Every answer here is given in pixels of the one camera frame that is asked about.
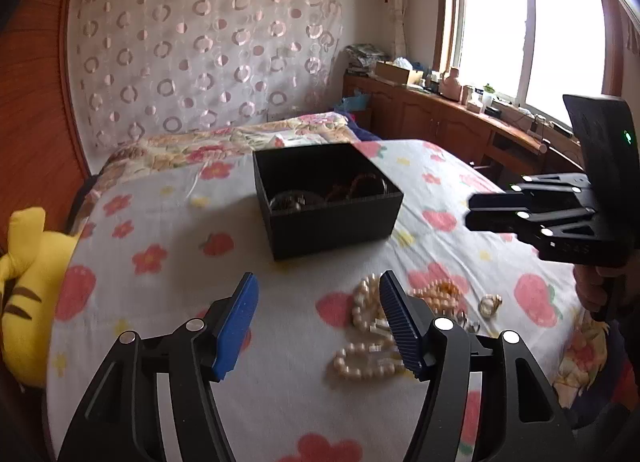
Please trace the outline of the person's right hand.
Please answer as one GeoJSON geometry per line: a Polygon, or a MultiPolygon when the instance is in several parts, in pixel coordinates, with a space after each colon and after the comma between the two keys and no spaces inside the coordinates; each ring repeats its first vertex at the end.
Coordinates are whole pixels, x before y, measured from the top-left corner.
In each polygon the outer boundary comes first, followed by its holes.
{"type": "Polygon", "coordinates": [[[622,275],[626,278],[623,303],[629,303],[639,295],[639,263],[635,259],[620,269],[576,265],[573,274],[580,304],[590,312],[598,312],[608,301],[608,293],[604,289],[604,282],[608,279],[622,275]]]}

